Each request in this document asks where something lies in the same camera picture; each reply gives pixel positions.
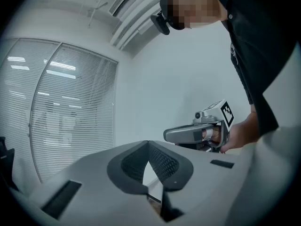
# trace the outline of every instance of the person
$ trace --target person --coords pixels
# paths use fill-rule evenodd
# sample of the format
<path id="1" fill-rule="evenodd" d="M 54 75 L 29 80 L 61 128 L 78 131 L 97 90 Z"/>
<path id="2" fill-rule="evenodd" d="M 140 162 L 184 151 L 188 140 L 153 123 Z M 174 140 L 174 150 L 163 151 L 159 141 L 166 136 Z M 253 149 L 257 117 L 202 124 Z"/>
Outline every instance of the person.
<path id="1" fill-rule="evenodd" d="M 233 125 L 221 152 L 255 142 L 278 127 L 263 92 L 273 82 L 296 45 L 295 0 L 160 0 L 162 14 L 177 29 L 221 21 L 228 30 L 231 60 L 246 91 L 251 112 Z M 220 141 L 214 128 L 211 140 Z"/>

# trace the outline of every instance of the window blinds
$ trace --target window blinds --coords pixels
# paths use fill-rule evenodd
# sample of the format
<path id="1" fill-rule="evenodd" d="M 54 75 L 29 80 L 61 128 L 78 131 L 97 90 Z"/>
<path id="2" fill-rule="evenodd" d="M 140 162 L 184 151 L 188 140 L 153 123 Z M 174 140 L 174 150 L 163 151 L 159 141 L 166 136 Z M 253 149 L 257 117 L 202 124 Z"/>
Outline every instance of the window blinds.
<path id="1" fill-rule="evenodd" d="M 6 52 L 15 40 L 8 40 Z M 15 149 L 13 181 L 28 195 L 40 184 L 29 138 L 32 98 L 39 78 L 57 48 L 57 42 L 19 39 L 0 67 L 0 135 L 8 149 Z"/>
<path id="2" fill-rule="evenodd" d="M 114 146 L 117 62 L 63 44 L 34 95 L 31 140 L 42 181 L 75 160 Z"/>
<path id="3" fill-rule="evenodd" d="M 13 47 L 16 41 L 17 39 L 8 39 L 8 40 L 2 40 L 0 42 L 0 67 L 3 60 L 6 58 L 6 54 Z"/>

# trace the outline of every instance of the gray device body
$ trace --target gray device body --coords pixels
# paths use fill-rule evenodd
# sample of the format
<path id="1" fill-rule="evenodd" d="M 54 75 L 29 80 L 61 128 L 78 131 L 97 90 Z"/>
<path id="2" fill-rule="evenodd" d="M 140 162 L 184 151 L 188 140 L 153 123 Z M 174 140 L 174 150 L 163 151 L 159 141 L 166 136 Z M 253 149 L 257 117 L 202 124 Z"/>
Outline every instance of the gray device body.
<path id="1" fill-rule="evenodd" d="M 203 130 L 210 129 L 220 123 L 221 141 L 215 143 L 203 140 Z M 181 144 L 197 144 L 198 149 L 206 152 L 219 152 L 220 147 L 227 143 L 229 131 L 224 120 L 219 120 L 213 115 L 205 116 L 203 111 L 196 112 L 191 125 L 170 128 L 164 131 L 163 137 L 167 142 Z"/>

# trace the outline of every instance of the black shirt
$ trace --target black shirt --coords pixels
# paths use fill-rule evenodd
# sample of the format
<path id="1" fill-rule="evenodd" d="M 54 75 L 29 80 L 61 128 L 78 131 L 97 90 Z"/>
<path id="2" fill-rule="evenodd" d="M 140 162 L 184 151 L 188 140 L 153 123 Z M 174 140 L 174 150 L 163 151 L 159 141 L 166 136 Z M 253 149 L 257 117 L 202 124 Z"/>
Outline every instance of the black shirt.
<path id="1" fill-rule="evenodd" d="M 297 16 L 291 0 L 227 0 L 231 60 L 256 108 L 260 135 L 275 130 L 277 121 L 263 97 L 286 64 L 297 42 Z"/>

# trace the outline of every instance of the black slot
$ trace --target black slot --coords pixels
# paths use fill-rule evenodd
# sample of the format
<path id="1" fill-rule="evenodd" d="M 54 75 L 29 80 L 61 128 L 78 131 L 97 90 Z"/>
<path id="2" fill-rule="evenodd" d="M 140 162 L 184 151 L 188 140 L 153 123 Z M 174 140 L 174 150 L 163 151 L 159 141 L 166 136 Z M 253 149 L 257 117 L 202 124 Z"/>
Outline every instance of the black slot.
<path id="1" fill-rule="evenodd" d="M 210 163 L 229 169 L 231 169 L 234 166 L 234 163 L 228 161 L 212 160 Z"/>
<path id="2" fill-rule="evenodd" d="M 80 183 L 68 181 L 42 210 L 51 217 L 58 219 L 80 187 Z"/>
<path id="3" fill-rule="evenodd" d="M 160 213 L 161 218 L 163 218 L 165 222 L 169 222 L 182 215 L 184 215 L 184 213 L 182 211 L 175 209 L 171 206 L 171 203 L 170 203 L 168 195 L 165 191 L 165 188 L 163 188 L 161 213 Z"/>
<path id="4" fill-rule="evenodd" d="M 148 197 L 148 198 L 151 198 L 153 201 L 156 201 L 157 203 L 160 203 L 160 204 L 161 204 L 161 200 L 159 200 L 159 199 L 153 197 L 152 195 L 147 194 L 147 197 Z"/>

